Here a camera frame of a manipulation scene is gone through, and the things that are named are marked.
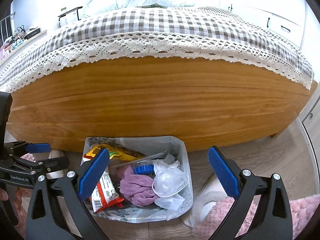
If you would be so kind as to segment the person left hand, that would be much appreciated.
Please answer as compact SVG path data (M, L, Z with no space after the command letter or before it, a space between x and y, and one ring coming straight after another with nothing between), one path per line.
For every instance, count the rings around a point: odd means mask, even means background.
M4 189L0 189L0 201L7 201L8 199L7 192Z

